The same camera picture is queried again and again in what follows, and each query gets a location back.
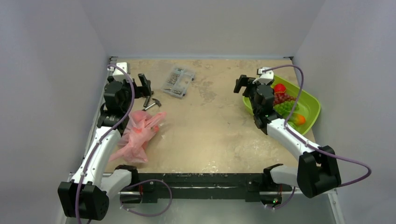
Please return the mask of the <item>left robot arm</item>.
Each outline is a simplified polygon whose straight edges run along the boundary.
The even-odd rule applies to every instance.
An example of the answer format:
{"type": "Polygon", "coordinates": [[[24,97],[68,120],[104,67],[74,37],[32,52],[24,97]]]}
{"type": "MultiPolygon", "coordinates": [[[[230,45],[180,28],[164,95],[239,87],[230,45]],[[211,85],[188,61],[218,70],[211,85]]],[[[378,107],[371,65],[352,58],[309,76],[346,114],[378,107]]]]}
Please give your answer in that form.
{"type": "Polygon", "coordinates": [[[115,174],[103,176],[110,155],[127,126],[134,100],[152,95],[151,81],[144,74],[138,74],[138,78],[141,86],[131,78],[116,75],[107,78],[104,102],[86,157],[72,178],[61,182],[57,190],[66,217],[100,221],[112,197],[123,188],[128,191],[138,188],[139,178],[133,166],[121,165],[115,174]]]}

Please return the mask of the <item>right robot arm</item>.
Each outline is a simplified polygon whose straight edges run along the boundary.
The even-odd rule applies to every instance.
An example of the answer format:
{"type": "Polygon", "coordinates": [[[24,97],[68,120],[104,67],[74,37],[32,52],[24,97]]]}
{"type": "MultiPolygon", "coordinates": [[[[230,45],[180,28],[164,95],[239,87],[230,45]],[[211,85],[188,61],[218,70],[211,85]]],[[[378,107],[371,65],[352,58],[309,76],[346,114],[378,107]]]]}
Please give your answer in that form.
{"type": "Polygon", "coordinates": [[[276,164],[264,169],[262,183],[273,190],[280,184],[299,188],[313,198],[341,185],[341,177],[335,151],[330,146],[321,147],[296,132],[273,108],[275,92],[270,84],[262,84],[252,77],[241,75],[236,79],[234,93],[245,87],[255,125],[266,135],[277,140],[298,161],[298,167],[276,164]]]}

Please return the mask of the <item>pink plastic bag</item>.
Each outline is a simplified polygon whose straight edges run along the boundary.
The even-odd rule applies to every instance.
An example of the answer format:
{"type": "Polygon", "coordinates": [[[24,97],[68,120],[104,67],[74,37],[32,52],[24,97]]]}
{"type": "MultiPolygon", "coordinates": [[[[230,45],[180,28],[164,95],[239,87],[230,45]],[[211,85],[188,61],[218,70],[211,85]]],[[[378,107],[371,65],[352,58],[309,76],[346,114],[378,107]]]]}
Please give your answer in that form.
{"type": "Polygon", "coordinates": [[[128,163],[148,162],[145,149],[149,141],[158,133],[166,115],[166,112],[159,112],[153,116],[143,110],[131,112],[128,124],[118,142],[119,149],[110,155],[108,161],[123,158],[128,163]]]}

